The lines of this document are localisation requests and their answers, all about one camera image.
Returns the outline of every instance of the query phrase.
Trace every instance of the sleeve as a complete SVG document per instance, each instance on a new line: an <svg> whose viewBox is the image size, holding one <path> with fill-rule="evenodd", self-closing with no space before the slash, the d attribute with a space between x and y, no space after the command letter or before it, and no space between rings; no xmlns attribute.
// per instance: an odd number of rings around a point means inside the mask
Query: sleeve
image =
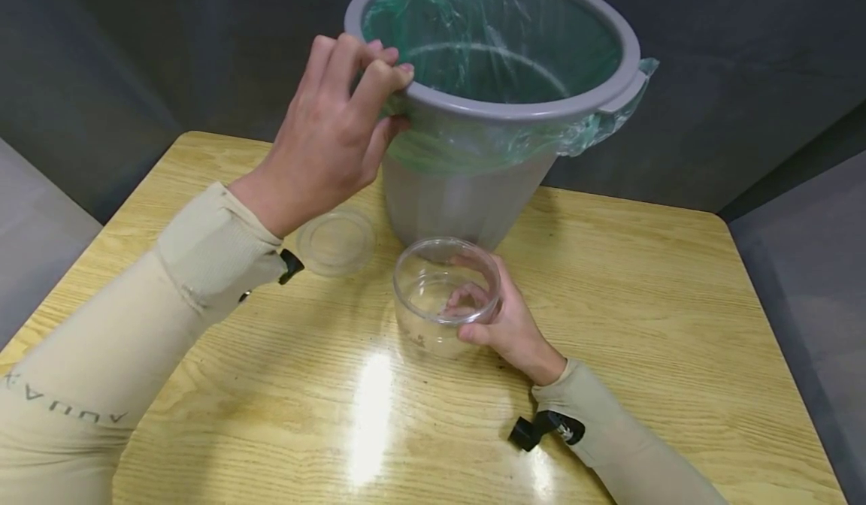
<svg viewBox="0 0 866 505"><path fill-rule="evenodd" d="M221 184L0 381L0 503L110 503L120 454L186 352L241 296L286 273Z"/></svg>
<svg viewBox="0 0 866 505"><path fill-rule="evenodd" d="M569 358L562 376L532 387L539 410L579 420L570 446L619 505L722 505L721 494L686 459L623 409L591 370Z"/></svg>

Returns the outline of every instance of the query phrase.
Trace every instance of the table surface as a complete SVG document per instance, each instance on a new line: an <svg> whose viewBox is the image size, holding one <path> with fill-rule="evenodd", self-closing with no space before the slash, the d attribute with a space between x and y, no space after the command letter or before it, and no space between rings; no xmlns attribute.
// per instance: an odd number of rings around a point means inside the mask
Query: table surface
<svg viewBox="0 0 866 505"><path fill-rule="evenodd" d="M0 355L5 370L268 145L182 135ZM506 441L528 382L494 353L404 341L382 186L352 277L257 289L192 348L135 432L116 503L609 503L559 439ZM286 240L294 249L295 240ZM732 503L844 503L724 222L542 187L499 248L542 332Z"/></svg>

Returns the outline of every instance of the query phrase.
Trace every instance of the green plastic bag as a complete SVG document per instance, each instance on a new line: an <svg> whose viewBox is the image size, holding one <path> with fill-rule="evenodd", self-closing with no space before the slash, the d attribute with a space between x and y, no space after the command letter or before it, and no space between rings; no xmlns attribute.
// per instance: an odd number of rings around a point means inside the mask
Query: green plastic bag
<svg viewBox="0 0 866 505"><path fill-rule="evenodd" d="M614 33L574 0L374 0L362 23L365 38L397 47L400 61L415 65L417 83L475 101L566 99L606 82L622 60ZM658 64L643 60L639 69L649 77ZM456 116L395 95L386 113L407 114L413 127L389 153L443 174L506 168L535 153L577 156L622 127L642 96L614 114L514 123Z"/></svg>

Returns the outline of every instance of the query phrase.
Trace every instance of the right hand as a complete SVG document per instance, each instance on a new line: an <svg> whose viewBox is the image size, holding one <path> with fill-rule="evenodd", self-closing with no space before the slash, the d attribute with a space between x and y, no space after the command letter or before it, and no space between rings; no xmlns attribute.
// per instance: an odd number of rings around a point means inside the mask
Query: right hand
<svg viewBox="0 0 866 505"><path fill-rule="evenodd" d="M319 36L268 156L229 186L276 237L283 238L371 184L389 142L408 119L380 119L384 102L412 81L394 67L397 49L343 33ZM352 83L364 71L352 92Z"/></svg>
<svg viewBox="0 0 866 505"><path fill-rule="evenodd" d="M489 323L473 322L457 331L457 338L478 346L490 346L509 364L521 370L538 386L552 384L565 372L565 357L560 355L535 324L520 290L497 255L491 255L499 269L500 308Z"/></svg>

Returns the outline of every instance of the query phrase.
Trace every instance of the clear plastic lid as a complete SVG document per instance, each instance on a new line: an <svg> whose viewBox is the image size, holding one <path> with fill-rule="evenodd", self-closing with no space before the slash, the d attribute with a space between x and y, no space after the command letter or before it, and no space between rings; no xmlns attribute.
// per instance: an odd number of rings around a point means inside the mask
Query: clear plastic lid
<svg viewBox="0 0 866 505"><path fill-rule="evenodd" d="M370 261L374 227L361 211L342 207L318 216L298 230L298 258L320 276L348 276Z"/></svg>

